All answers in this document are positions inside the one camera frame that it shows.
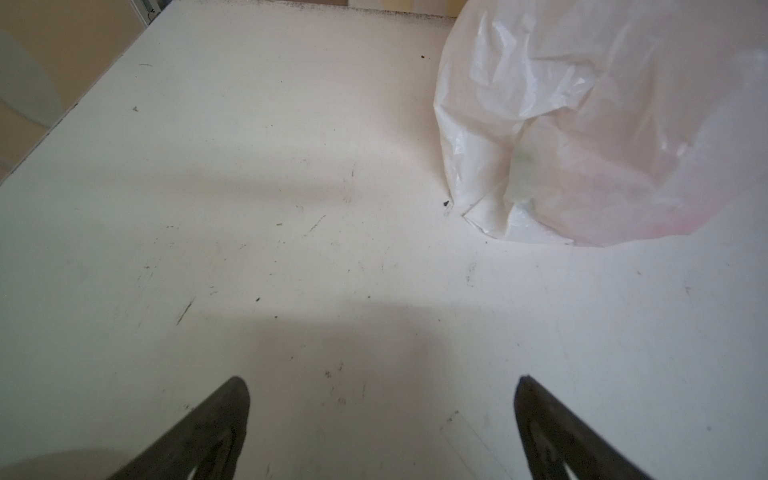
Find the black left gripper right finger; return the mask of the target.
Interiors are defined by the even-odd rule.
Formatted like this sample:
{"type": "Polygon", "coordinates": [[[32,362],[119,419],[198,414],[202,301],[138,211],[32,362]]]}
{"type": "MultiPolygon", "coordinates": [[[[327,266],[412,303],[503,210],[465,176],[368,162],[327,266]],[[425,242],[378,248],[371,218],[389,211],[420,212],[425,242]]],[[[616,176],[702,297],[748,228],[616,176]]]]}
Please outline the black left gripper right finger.
{"type": "Polygon", "coordinates": [[[650,479],[531,376],[519,379],[514,412],[534,479],[650,479]]]}

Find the white printed plastic bag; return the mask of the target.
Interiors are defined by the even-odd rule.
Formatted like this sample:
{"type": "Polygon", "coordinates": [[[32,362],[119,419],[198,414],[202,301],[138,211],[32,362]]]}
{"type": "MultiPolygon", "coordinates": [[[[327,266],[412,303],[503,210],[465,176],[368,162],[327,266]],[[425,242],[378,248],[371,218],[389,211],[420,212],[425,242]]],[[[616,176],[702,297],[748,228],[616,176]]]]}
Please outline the white printed plastic bag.
{"type": "Polygon", "coordinates": [[[453,204],[493,238],[690,234],[767,177],[767,5],[470,1],[434,110],[453,204]]]}

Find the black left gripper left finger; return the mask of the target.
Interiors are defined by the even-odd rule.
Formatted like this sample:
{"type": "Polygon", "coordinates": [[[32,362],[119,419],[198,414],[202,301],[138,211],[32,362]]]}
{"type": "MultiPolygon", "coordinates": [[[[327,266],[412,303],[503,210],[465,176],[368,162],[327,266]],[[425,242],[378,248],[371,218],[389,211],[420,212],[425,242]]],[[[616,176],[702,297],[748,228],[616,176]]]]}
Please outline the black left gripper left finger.
{"type": "Polygon", "coordinates": [[[250,395],[233,376],[113,479],[232,479],[247,434],[250,395]]]}

